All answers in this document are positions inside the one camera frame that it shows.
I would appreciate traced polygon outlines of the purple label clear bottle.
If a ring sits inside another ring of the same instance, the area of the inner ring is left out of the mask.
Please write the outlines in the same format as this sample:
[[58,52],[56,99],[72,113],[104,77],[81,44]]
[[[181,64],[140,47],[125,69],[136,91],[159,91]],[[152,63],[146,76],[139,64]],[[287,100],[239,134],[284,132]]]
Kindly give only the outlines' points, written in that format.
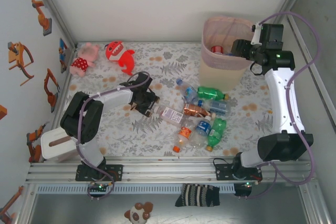
[[184,119],[184,115],[182,113],[162,105],[155,106],[153,112],[157,114],[163,121],[176,126],[181,125]]

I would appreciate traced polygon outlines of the cartoon label blue cap bottle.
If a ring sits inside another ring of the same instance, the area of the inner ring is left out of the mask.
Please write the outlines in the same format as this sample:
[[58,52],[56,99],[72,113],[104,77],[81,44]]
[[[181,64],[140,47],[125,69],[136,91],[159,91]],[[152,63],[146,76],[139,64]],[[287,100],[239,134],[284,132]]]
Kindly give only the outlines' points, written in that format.
[[194,104],[198,100],[197,91],[191,84],[180,78],[176,80],[176,84],[180,88],[185,103]]

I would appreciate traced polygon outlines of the copper brown bottle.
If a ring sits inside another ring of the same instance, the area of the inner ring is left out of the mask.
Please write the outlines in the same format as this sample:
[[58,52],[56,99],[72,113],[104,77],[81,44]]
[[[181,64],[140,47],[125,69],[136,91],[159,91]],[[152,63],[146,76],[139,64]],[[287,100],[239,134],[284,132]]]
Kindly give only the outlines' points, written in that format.
[[209,116],[211,119],[215,119],[216,117],[216,113],[207,111],[200,106],[189,103],[184,104],[183,113],[184,115],[197,118],[204,118],[206,116]]

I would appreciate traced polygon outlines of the orange label orange cap bottle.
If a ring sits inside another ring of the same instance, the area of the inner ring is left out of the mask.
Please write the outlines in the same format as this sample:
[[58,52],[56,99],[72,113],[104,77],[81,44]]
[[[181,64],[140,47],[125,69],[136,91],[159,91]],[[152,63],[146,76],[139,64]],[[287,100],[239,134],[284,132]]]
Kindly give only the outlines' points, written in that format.
[[181,129],[175,137],[175,142],[172,148],[174,152],[179,153],[181,149],[189,143],[194,127],[195,123],[192,120],[185,120],[182,123]]

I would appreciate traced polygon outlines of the blue label white cap bottle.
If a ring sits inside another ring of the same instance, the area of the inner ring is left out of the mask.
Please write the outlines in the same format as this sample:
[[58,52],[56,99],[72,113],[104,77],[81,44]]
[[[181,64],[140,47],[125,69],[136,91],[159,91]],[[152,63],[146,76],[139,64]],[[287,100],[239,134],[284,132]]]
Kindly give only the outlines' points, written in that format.
[[212,129],[211,119],[207,115],[197,123],[190,139],[193,148],[200,148],[206,144],[208,135]]

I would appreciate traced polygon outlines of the green bottle yellow cap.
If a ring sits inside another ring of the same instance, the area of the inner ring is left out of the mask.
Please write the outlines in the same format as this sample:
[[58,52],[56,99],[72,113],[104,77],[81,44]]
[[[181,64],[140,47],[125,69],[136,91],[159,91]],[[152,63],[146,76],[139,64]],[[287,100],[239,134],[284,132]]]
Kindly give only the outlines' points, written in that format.
[[197,95],[200,99],[204,99],[204,100],[216,100],[216,101],[224,100],[226,101],[229,99],[228,94],[224,94],[218,89],[204,87],[204,86],[199,86],[197,88]]
[[216,118],[207,137],[207,145],[205,148],[207,151],[213,151],[213,148],[221,141],[225,129],[226,120]]

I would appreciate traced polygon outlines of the cream mesh waste bin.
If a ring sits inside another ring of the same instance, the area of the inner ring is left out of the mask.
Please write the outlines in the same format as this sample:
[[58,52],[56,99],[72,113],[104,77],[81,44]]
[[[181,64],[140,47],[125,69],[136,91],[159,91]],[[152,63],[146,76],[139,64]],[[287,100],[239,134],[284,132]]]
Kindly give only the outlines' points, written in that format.
[[199,81],[201,86],[231,91],[252,64],[245,58],[214,54],[213,46],[222,46],[230,53],[237,39],[252,40],[252,22],[242,18],[217,16],[209,18],[203,26]]

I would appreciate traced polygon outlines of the floral patterned table mat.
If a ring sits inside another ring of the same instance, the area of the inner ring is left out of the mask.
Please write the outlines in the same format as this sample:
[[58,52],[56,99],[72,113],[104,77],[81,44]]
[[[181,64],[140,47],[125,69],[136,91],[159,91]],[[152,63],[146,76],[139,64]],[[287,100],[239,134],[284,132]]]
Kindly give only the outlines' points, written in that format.
[[[194,88],[199,86],[201,60],[200,44],[190,43],[127,43],[134,50],[134,71],[147,71],[150,89],[160,98],[161,105],[178,112],[183,110],[182,93],[176,84],[182,79]],[[259,75],[260,66],[247,69],[238,84],[227,92],[229,113],[221,141],[212,151],[187,144],[177,153],[179,157],[233,156],[250,150],[257,141],[275,132],[276,104],[270,86]],[[84,77],[74,76],[68,84],[65,105],[76,92],[92,94],[115,88],[127,81],[116,62],[109,61],[100,48],[94,68]],[[158,115],[146,117],[129,104],[123,104],[102,115],[95,140],[105,156],[175,156],[173,144],[178,128]]]

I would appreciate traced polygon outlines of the clear bottle pale blue label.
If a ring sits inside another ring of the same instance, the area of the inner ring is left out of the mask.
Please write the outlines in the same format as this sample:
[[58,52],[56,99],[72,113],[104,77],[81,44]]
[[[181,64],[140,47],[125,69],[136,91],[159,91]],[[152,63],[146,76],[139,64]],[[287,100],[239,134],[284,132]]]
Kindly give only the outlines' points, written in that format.
[[201,108],[204,108],[206,111],[210,111],[222,116],[230,112],[230,107],[225,101],[199,100],[197,105]]

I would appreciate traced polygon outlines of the black controller box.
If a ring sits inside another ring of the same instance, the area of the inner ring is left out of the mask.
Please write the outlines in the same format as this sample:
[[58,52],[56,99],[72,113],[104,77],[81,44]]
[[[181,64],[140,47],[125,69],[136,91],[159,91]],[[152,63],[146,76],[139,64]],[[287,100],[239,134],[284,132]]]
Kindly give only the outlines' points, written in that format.
[[112,186],[112,182],[108,182],[107,184],[102,184],[98,182],[92,182],[91,185],[88,187],[90,191],[98,191],[98,192],[103,192],[106,191],[108,187]]
[[252,185],[249,182],[246,183],[234,183],[234,195],[236,197],[248,197],[252,191]]

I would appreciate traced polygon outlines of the orange claw gripper sticker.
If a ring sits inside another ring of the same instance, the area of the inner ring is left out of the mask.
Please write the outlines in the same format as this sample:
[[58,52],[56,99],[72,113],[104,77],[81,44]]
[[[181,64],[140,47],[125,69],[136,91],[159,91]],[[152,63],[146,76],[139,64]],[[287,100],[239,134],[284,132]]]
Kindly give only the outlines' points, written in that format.
[[[34,63],[33,56],[29,51],[29,49],[21,42],[12,43],[10,41],[8,42],[7,47],[8,47],[8,62],[15,63],[13,66],[9,67],[9,70],[12,70],[17,67],[26,77],[26,80],[20,84],[20,86],[22,86],[34,77],[34,75],[30,75],[26,70],[27,66]],[[24,63],[24,53],[28,55],[30,60],[29,63]]]

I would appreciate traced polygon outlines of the aluminium mounting rail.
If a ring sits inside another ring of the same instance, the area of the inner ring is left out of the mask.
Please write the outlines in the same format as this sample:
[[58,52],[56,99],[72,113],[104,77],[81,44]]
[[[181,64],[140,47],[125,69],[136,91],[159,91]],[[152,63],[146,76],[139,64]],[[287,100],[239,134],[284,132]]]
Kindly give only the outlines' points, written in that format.
[[[123,166],[124,184],[216,183],[215,163],[232,162],[232,157],[216,161],[213,157],[107,157],[107,164]],[[28,184],[75,183],[79,160],[62,163],[31,164],[25,182]]]

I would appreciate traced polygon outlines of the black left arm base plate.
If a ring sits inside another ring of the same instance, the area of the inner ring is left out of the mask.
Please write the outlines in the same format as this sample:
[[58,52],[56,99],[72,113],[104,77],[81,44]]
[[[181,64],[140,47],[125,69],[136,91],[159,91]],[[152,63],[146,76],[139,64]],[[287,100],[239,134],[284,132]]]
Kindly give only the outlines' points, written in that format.
[[[122,181],[123,165],[106,165],[104,171],[108,173],[114,181]],[[77,167],[75,181],[110,181],[110,178],[96,169],[93,169],[85,164],[81,164]]]

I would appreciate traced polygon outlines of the blue conveyor wall sticker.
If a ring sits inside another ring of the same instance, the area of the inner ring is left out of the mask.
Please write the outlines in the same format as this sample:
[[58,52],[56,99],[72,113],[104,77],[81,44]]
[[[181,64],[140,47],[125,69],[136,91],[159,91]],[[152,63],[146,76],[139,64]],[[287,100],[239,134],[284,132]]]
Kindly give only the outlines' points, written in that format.
[[59,62],[60,62],[60,71],[64,73],[67,70],[69,58],[70,58],[70,49],[67,47],[62,38],[59,40]]

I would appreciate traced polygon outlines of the orange machine wall sticker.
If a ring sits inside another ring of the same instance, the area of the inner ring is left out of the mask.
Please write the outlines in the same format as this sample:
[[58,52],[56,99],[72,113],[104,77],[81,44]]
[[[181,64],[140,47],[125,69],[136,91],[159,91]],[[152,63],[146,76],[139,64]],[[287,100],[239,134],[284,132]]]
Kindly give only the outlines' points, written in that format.
[[14,218],[16,217],[16,213],[12,213],[11,215],[8,213],[10,207],[15,203],[15,201],[22,195],[24,190],[24,186],[20,186],[18,191],[12,198],[5,204],[4,207],[0,208],[0,221],[3,224],[12,224]]

